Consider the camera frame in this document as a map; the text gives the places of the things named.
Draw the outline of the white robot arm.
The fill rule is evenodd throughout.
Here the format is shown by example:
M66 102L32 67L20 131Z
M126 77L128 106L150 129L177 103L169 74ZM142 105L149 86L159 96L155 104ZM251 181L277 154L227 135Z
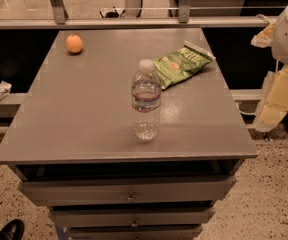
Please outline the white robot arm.
M281 69L269 71L264 78L261 100L255 111L255 129L269 132L288 113L288 5L274 23L253 37L251 44L260 48L270 47L276 64L283 64Z

